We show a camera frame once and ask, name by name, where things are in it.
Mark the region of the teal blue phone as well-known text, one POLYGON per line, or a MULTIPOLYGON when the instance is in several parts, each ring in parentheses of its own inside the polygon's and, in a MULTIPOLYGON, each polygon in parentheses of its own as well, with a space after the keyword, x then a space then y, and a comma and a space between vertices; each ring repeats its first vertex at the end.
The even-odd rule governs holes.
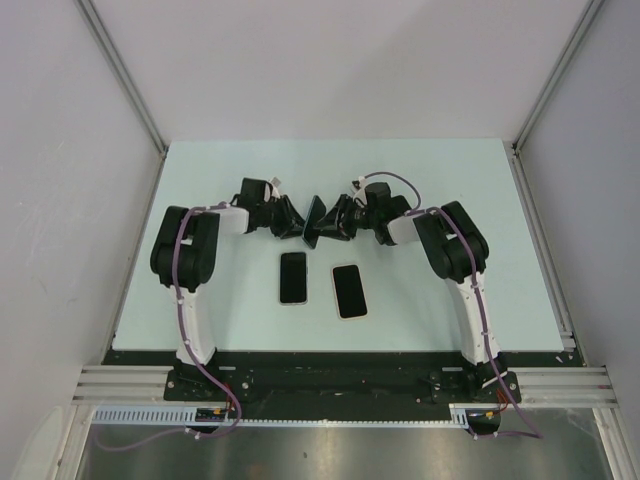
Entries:
POLYGON ((305 245, 313 250, 316 248, 318 238, 320 236, 319 230, 316 225, 326 215, 325 203, 318 195, 312 198, 311 205, 309 207, 307 217, 302 230, 302 239, 305 245))

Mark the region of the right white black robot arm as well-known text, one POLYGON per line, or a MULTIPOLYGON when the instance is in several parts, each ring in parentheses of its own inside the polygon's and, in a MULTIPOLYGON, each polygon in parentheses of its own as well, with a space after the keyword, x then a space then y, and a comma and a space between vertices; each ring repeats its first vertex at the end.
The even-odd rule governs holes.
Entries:
POLYGON ((495 345, 485 298, 484 272, 488 243, 464 207, 457 201, 441 207, 412 208, 394 195, 386 182, 353 183, 352 194, 342 194, 332 208, 320 197, 311 201, 303 240, 315 248, 321 237, 350 241, 360 230, 371 230, 383 246, 420 242, 429 265, 444 280, 454 299, 462 346, 468 363, 461 376, 463 393, 484 401, 497 389, 495 345))

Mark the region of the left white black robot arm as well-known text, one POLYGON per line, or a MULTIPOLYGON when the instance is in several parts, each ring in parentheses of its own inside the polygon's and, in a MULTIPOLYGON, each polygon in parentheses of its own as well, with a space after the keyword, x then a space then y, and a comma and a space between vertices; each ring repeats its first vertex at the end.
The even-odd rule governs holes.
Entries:
POLYGON ((200 291, 213 276, 222 236, 244 235, 267 228, 281 240, 303 235, 305 219, 278 179, 245 178, 232 199, 210 206, 166 209, 150 256, 151 271, 173 295, 180 344, 174 372, 197 398, 214 397, 220 374, 207 366, 217 346, 200 291))

